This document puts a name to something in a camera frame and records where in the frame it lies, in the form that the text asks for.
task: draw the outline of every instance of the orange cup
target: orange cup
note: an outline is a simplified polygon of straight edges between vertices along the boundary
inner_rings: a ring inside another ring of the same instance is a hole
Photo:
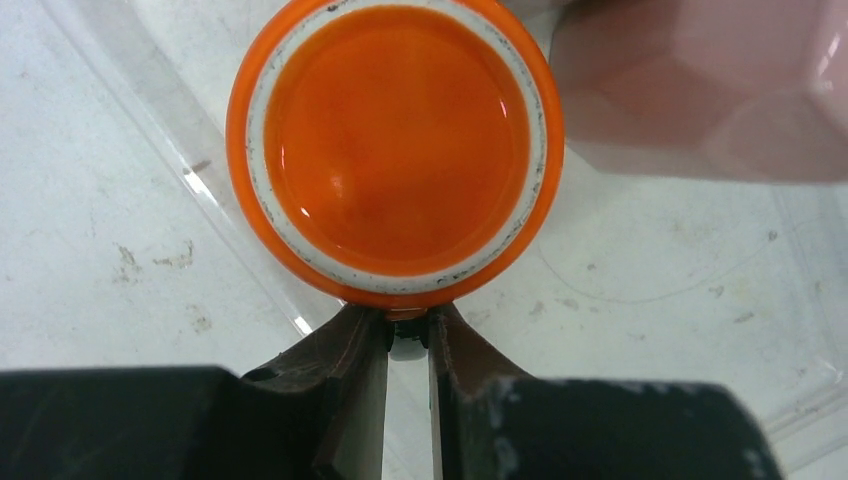
[[[294,0],[248,50],[226,136],[276,258],[387,309],[451,301],[509,266],[564,152],[547,63],[492,0]]]

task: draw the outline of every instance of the pink object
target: pink object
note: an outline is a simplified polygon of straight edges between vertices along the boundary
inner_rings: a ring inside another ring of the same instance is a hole
[[[554,35],[568,145],[601,170],[848,179],[848,0],[586,0]]]

